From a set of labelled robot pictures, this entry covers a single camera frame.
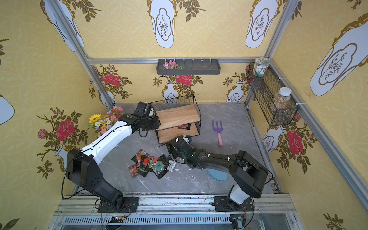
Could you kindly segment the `black tea bag with barcode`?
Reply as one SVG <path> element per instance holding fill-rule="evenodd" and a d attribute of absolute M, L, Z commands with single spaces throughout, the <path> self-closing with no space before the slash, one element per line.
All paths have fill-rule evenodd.
<path fill-rule="evenodd" d="M 155 162 L 154 171 L 158 179 L 161 179 L 164 175 L 168 173 L 169 162 L 165 155 L 159 157 Z"/>

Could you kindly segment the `black wire two-tier shelf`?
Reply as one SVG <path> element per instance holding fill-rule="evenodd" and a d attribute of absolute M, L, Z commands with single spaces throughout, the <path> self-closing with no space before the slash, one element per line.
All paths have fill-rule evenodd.
<path fill-rule="evenodd" d="M 201 130 L 201 112 L 195 95 L 185 95 L 152 102 L 151 106 L 160 120 L 160 127 L 155 130 L 159 144 L 164 144 L 180 135 L 198 136 Z M 191 124 L 190 130 L 178 129 Z"/>

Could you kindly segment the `orange black tea bag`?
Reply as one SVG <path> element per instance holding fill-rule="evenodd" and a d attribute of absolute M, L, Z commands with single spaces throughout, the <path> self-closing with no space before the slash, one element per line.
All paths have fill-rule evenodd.
<path fill-rule="evenodd" d="M 149 156 L 149 154 L 144 151 L 143 149 L 140 149 L 133 157 L 132 157 L 132 161 L 135 163 L 139 163 L 140 159 L 142 156 Z"/>

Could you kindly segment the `green black tea bag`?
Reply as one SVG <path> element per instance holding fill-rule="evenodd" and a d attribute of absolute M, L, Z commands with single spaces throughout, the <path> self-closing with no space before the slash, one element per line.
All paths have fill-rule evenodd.
<path fill-rule="evenodd" d="M 143 164 L 144 164 L 145 167 L 149 167 L 150 164 L 155 163 L 156 161 L 157 161 L 157 159 L 155 157 L 147 156 L 144 159 Z"/>

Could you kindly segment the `red black tea bag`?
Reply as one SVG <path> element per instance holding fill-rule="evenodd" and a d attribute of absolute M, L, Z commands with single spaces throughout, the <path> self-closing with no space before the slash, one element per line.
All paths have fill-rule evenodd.
<path fill-rule="evenodd" d="M 137 164 L 129 166 L 129 172 L 131 174 L 131 177 L 134 178 L 139 174 L 139 170 L 137 169 Z"/>

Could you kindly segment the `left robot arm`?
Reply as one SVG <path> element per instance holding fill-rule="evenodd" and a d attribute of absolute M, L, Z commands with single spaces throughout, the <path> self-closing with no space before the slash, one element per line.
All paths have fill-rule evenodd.
<path fill-rule="evenodd" d="M 104 157 L 123 139 L 134 132 L 151 131 L 160 127 L 160 120 L 149 103 L 139 102 L 132 114 L 123 114 L 118 121 L 88 146 L 67 154 L 64 179 L 100 198 L 116 211 L 126 207 L 123 193 L 108 183 L 99 168 Z"/>

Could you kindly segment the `colourful flower bouquet in planter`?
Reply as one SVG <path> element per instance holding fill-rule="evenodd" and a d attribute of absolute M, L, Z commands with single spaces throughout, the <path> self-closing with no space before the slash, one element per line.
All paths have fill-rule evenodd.
<path fill-rule="evenodd" d="M 112 110 L 105 114 L 94 114 L 89 118 L 88 126 L 92 128 L 95 134 L 100 137 L 118 121 L 123 115 L 123 108 L 114 106 Z"/>

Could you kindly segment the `purple garden fork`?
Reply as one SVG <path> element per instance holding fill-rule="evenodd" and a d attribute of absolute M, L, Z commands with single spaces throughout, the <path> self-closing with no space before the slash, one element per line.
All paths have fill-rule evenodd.
<path fill-rule="evenodd" d="M 223 130 L 222 122 L 221 121 L 212 121 L 212 128 L 218 134 L 218 145 L 223 147 L 223 140 L 221 136 L 221 131 Z"/>

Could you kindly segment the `light blue dustpan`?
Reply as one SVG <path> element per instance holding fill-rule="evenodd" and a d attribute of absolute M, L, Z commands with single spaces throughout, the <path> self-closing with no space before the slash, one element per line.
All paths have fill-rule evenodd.
<path fill-rule="evenodd" d="M 216 181 L 227 181 L 228 174 L 222 171 L 214 170 L 214 169 L 206 169 L 206 172 L 208 173 L 209 177 Z"/>

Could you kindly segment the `small pink flowers in tray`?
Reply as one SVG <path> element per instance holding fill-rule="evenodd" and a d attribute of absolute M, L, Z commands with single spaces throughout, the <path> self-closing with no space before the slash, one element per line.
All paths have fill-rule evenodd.
<path fill-rule="evenodd" d="M 183 70 L 184 67 L 183 66 L 180 66 L 178 65 L 175 61 L 166 61 L 164 64 L 163 64 L 163 68 L 165 70 Z"/>

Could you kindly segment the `small circuit board left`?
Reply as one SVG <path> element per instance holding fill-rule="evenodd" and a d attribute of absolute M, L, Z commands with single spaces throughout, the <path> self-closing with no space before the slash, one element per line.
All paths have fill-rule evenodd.
<path fill-rule="evenodd" d="M 121 224 L 126 219 L 125 216 L 112 216 L 110 220 L 110 224 Z"/>

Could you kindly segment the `small circuit board right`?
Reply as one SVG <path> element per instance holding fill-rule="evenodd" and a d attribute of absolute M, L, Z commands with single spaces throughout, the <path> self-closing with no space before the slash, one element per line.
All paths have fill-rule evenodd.
<path fill-rule="evenodd" d="M 243 219 L 241 217 L 232 218 L 231 219 L 231 226 L 234 230 L 243 230 Z"/>

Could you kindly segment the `clear jar with candies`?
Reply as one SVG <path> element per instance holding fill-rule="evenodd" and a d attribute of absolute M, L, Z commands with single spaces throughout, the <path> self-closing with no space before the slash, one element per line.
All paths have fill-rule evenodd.
<path fill-rule="evenodd" d="M 291 98 L 291 89 L 288 87 L 281 87 L 275 94 L 273 104 L 271 106 L 272 111 L 284 109 Z"/>

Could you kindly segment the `white green lidded jar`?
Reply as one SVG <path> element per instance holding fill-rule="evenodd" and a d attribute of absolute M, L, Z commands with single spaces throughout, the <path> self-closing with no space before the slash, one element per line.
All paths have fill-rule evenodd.
<path fill-rule="evenodd" d="M 259 57 L 254 62 L 253 75 L 256 77 L 263 77 L 268 70 L 270 59 L 266 57 Z"/>

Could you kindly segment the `grey wall tray shelf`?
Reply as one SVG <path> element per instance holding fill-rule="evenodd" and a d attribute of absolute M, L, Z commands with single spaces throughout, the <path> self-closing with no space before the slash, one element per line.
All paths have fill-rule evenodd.
<path fill-rule="evenodd" d="M 183 66 L 183 70 L 165 70 L 163 64 L 166 61 L 175 61 Z M 219 75 L 221 66 L 216 58 L 171 58 L 159 59 L 156 65 L 158 75 Z"/>

